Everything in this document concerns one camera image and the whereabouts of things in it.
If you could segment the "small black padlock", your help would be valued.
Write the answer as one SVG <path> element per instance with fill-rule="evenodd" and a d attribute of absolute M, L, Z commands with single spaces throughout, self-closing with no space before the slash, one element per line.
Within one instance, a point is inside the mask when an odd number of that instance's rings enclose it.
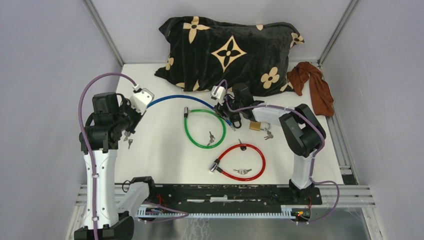
<path fill-rule="evenodd" d="M 234 129 L 240 129 L 242 126 L 241 116 L 239 113 L 233 113 L 229 117 L 229 121 Z"/>

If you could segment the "blue cable lock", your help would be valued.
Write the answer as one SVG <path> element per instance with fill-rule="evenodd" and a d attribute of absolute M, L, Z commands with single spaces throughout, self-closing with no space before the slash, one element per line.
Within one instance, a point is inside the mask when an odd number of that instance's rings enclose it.
<path fill-rule="evenodd" d="M 192 108 L 199 107 L 200 109 L 210 110 L 215 113 L 212 104 L 200 97 L 182 93 L 159 95 L 148 105 L 146 119 L 142 121 L 145 124 L 143 128 L 171 129 L 181 127 L 183 120 L 180 119 L 179 111 L 182 110 L 185 105 Z"/>

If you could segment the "blue cable lock keys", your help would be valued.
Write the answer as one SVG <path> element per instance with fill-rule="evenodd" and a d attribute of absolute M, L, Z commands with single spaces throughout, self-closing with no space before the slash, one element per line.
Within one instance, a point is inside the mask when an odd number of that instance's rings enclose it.
<path fill-rule="evenodd" d="M 129 136 L 126 136 L 123 141 L 127 143 L 127 148 L 130 149 L 134 140 Z"/>

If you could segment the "brass padlock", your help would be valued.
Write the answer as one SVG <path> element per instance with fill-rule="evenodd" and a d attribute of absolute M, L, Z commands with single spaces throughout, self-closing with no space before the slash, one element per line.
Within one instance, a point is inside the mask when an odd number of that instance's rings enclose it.
<path fill-rule="evenodd" d="M 267 122 L 257 122 L 257 121 L 250 121 L 249 123 L 249 129 L 254 131 L 269 131 L 271 129 L 271 124 Z"/>

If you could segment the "green cable lock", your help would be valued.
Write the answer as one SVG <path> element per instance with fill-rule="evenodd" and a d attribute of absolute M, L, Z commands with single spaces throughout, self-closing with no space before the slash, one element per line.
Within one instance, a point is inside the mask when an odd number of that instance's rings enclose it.
<path fill-rule="evenodd" d="M 212 130 L 214 130 L 214 127 L 217 127 L 216 124 L 212 124 L 211 126 L 207 126 L 207 123 L 209 123 L 208 121 L 206 123 L 202 123 L 200 124 L 200 126 L 196 126 L 194 128 L 195 133 L 194 136 L 192 136 L 192 132 L 191 132 L 191 121 L 189 120 L 189 117 L 191 116 L 191 114 L 201 114 L 201 115 L 210 115 L 213 116 L 213 119 L 217 120 L 219 122 L 219 125 L 221 127 L 220 132 L 218 131 L 218 134 L 220 135 L 214 135 L 214 133 L 212 132 Z M 213 149 L 216 148 L 218 146 L 220 146 L 227 135 L 227 123 L 224 121 L 223 118 L 221 118 L 220 116 L 218 116 L 214 111 L 212 110 L 208 110 L 208 109 L 201 109 L 201 108 L 197 108 L 197 109 L 190 109 L 187 106 L 184 107 L 183 109 L 183 128 L 184 128 L 184 132 L 188 138 L 188 140 L 195 145 L 198 148 L 201 149 Z M 208 141 L 205 142 L 203 139 L 201 140 L 201 142 L 197 141 L 197 137 L 200 136 L 200 131 L 202 131 L 202 133 L 204 134 L 204 137 L 208 137 Z M 214 135 L 215 137 L 215 142 L 210 145 L 207 146 L 209 140 L 210 140 L 210 135 L 209 135 L 209 131 L 211 131 L 211 133 Z"/>

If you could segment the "black padlock key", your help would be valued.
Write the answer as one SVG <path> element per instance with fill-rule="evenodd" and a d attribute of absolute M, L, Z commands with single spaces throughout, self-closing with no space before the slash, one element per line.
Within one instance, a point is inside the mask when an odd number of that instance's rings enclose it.
<path fill-rule="evenodd" d="M 245 145 L 243 145 L 242 141 L 240 139 L 238 139 L 239 142 L 239 148 L 241 151 L 246 151 L 247 147 Z"/>

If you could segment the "padlock keys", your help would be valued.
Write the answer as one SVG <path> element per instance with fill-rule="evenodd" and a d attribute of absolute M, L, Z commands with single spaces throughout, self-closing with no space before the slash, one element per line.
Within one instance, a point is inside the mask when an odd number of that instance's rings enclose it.
<path fill-rule="evenodd" d="M 269 140 L 269 139 L 273 139 L 274 138 L 274 135 L 272 134 L 271 131 L 266 130 L 265 132 L 266 132 L 266 136 L 264 137 L 264 140 Z"/>

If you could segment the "red cable lock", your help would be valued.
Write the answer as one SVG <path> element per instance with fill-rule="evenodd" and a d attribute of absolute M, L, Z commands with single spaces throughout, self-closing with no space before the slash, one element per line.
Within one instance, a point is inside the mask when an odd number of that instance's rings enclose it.
<path fill-rule="evenodd" d="M 259 179 L 266 171 L 267 160 L 264 153 L 255 145 L 243 143 L 247 150 L 242 151 L 239 143 L 228 147 L 210 164 L 209 172 L 218 173 L 237 182 L 252 182 Z M 245 175 L 234 169 L 252 169 Z"/>

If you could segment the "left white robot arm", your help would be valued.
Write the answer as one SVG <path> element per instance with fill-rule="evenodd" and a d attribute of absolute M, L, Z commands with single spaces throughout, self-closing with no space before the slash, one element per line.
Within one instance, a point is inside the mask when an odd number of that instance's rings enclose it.
<path fill-rule="evenodd" d="M 122 98 L 116 92 L 92 97 L 93 113 L 79 136 L 87 173 L 87 207 L 75 240 L 131 240 L 141 204 L 157 198 L 152 177 L 134 177 L 123 199 L 116 201 L 115 166 L 122 136 L 135 133 L 154 95 L 147 89 Z"/>

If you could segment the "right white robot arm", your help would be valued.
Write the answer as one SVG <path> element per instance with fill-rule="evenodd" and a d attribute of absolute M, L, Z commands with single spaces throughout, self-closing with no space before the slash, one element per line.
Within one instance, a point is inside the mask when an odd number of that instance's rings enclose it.
<path fill-rule="evenodd" d="M 289 199 L 302 204 L 312 188 L 315 158 L 325 146 L 326 133 L 307 104 L 296 107 L 268 104 L 255 100 L 245 83 L 234 85 L 228 91 L 226 80 L 212 87 L 210 97 L 216 101 L 216 111 L 226 117 L 244 117 L 247 120 L 280 127 L 289 149 L 294 154 L 293 173 L 289 180 Z"/>

